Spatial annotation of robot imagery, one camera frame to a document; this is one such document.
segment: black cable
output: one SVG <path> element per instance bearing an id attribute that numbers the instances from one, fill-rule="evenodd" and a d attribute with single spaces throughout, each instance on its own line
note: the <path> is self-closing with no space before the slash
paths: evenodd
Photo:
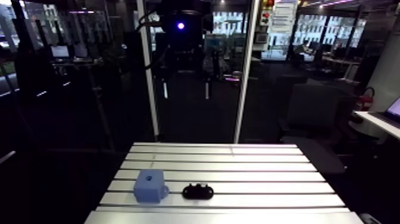
<path id="1" fill-rule="evenodd" d="M 150 62 L 150 64 L 148 66 L 145 66 L 145 70 L 151 69 L 153 66 L 157 65 L 161 59 L 163 59 L 165 57 L 165 53 L 168 50 L 168 46 L 165 47 L 165 49 L 162 51 L 161 55 L 156 59 L 153 60 L 152 62 Z"/>
<path id="2" fill-rule="evenodd" d="M 147 13 L 145 13 L 141 18 L 139 18 L 139 24 L 141 24 L 142 22 L 142 20 L 145 18 L 145 17 L 147 17 L 147 16 L 149 16 L 150 14 L 152 14 L 152 13 L 155 13 L 156 12 L 156 9 L 153 9 L 153 10 L 150 10 L 150 11 L 148 11 Z"/>

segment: slotted aluminum table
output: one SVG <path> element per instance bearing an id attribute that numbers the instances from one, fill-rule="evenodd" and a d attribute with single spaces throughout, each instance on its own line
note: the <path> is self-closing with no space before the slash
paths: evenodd
<path id="1" fill-rule="evenodd" d="M 139 204 L 141 169 L 162 169 L 170 194 Z M 185 200 L 189 183 L 207 183 L 210 200 Z M 136 143 L 87 224 L 362 224 L 296 145 Z"/>

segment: black chair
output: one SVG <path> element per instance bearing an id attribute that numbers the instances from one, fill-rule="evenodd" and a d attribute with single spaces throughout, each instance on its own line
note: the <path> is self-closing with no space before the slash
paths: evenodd
<path id="1" fill-rule="evenodd" d="M 293 86 L 307 81 L 305 76 L 283 75 L 273 80 L 272 95 L 278 117 L 286 117 Z"/>
<path id="2" fill-rule="evenodd" d="M 296 144 L 322 174 L 345 172 L 343 163 L 332 149 L 341 103 L 335 87 L 295 85 L 286 119 L 279 120 L 280 140 L 285 144 Z"/>

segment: floor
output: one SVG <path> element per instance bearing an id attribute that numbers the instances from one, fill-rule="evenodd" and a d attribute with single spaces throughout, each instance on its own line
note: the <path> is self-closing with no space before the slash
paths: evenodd
<path id="1" fill-rule="evenodd" d="M 240 142 L 276 143 L 280 115 L 273 104 L 272 80 L 300 73 L 288 64 L 251 67 Z M 4 118 L 0 153 L 17 150 L 15 157 L 0 166 L 0 194 L 2 204 L 7 205 L 2 212 L 5 223 L 84 222 L 132 142 L 153 141 L 143 82 L 141 76 L 133 75 L 132 91 L 103 101 L 116 153 L 104 151 L 108 143 L 94 103 L 23 105 L 30 132 L 12 98 L 0 98 Z M 155 89 L 161 140 L 232 142 L 238 85 L 215 82 L 211 99 L 206 100 L 204 83 L 180 74 L 168 83 L 169 99 L 163 98 L 160 82 Z M 63 136 L 57 135 L 59 129 Z M 361 158 L 346 175 L 326 178 L 351 210 L 371 213 L 385 224 L 396 223 L 396 158 L 393 154 Z"/>

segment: fire extinguisher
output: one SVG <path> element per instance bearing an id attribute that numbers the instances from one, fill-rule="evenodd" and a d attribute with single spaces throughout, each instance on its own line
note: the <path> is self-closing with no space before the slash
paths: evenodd
<path id="1" fill-rule="evenodd" d="M 366 95 L 367 91 L 371 90 L 370 95 Z M 375 96 L 375 89 L 372 87 L 367 87 L 364 90 L 363 95 L 359 96 L 357 99 L 357 102 L 355 103 L 355 111 L 368 111 L 370 107 L 372 106 L 372 103 L 374 102 L 374 96 Z M 364 119 L 358 115 L 356 115 L 354 112 L 350 116 L 350 121 L 356 124 L 361 124 Z"/>
<path id="2" fill-rule="evenodd" d="M 358 97 L 355 104 L 355 110 L 357 111 L 368 111 L 374 102 L 375 89 L 372 87 L 367 87 L 364 94 Z"/>

